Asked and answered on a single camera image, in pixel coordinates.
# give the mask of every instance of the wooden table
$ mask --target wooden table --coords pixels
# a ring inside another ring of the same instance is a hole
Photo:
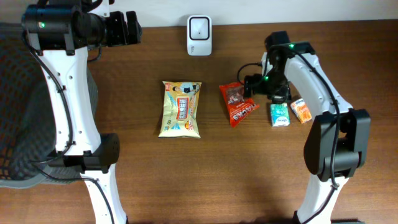
[[[269,101],[255,96],[261,107],[233,129],[218,89],[235,82],[241,65],[259,61],[265,37],[277,30],[310,41],[335,88],[372,117],[365,166],[344,186],[332,218],[398,222],[398,21],[215,26],[209,57],[187,54],[185,27],[144,29],[142,44],[105,49],[89,65],[99,89],[95,120],[101,133],[119,134],[116,175],[130,222],[269,221],[299,208],[312,122],[300,124],[290,111],[290,126],[272,128]],[[163,80],[203,82],[201,139],[157,138]],[[95,222],[83,183],[0,194],[1,223]]]

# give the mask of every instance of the red package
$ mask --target red package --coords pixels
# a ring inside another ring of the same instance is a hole
[[[220,86],[229,113],[229,122],[232,128],[241,122],[247,115],[257,109],[252,98],[243,98],[243,86],[240,83],[231,83]]]

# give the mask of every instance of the small packet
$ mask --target small packet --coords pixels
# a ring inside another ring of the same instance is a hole
[[[296,100],[295,102],[290,104],[290,107],[302,124],[312,119],[310,110],[303,99]]]
[[[288,126],[290,124],[287,103],[271,105],[271,122],[272,127]]]
[[[159,137],[200,138],[196,121],[201,83],[163,82],[163,120]]]
[[[253,99],[243,98],[243,86],[240,83],[221,85],[220,90],[228,109],[229,122],[232,128],[259,107],[259,105],[254,104]]]

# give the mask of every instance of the teal package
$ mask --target teal package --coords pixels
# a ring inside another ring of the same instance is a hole
[[[290,124],[287,103],[271,105],[271,121],[272,127],[288,126]]]

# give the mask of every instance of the red label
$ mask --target red label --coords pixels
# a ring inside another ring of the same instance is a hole
[[[188,115],[189,98],[177,98],[177,117],[176,119],[185,119]]]

